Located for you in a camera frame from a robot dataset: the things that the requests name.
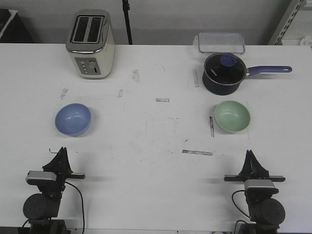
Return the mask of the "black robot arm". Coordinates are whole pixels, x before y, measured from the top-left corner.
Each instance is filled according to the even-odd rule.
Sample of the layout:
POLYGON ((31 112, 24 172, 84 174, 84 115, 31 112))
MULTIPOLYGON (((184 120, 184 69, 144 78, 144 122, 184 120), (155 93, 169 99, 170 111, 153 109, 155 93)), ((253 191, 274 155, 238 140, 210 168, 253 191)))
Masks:
POLYGON ((235 234, 276 234, 279 225, 285 220, 286 212, 283 205, 272 198, 279 193, 274 182, 284 182, 281 175, 270 175, 261 166, 252 150, 247 150, 245 161, 238 175, 225 175, 226 182, 243 182, 244 193, 249 213, 243 213, 250 222, 242 220, 235 234))
POLYGON ((84 173, 74 173, 70 167, 66 147, 61 147, 56 156, 41 171, 29 171, 26 183, 37 186, 39 193, 29 196, 23 205, 23 214, 30 224, 30 234, 70 234, 59 213, 65 185, 75 188, 81 198, 82 232, 85 231, 83 196, 79 188, 67 179, 85 179, 84 173))

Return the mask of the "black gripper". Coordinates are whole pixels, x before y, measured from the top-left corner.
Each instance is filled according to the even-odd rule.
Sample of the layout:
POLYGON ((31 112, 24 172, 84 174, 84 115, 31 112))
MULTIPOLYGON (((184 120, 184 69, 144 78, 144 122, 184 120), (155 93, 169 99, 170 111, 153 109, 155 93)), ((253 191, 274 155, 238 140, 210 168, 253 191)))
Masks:
POLYGON ((269 176, 269 171, 256 159, 252 150, 247 150, 245 161, 239 175, 225 175, 226 182, 243 182, 244 193, 247 202, 262 202, 266 199, 272 198, 273 195, 279 193, 275 187, 274 182, 284 182, 285 177, 274 175, 267 178, 246 178, 241 176, 269 176))
POLYGON ((67 179, 85 179, 85 173, 74 173, 71 170, 66 147, 61 147, 56 156, 42 168, 44 172, 39 173, 40 178, 36 180, 36 186, 48 197, 62 197, 67 179))

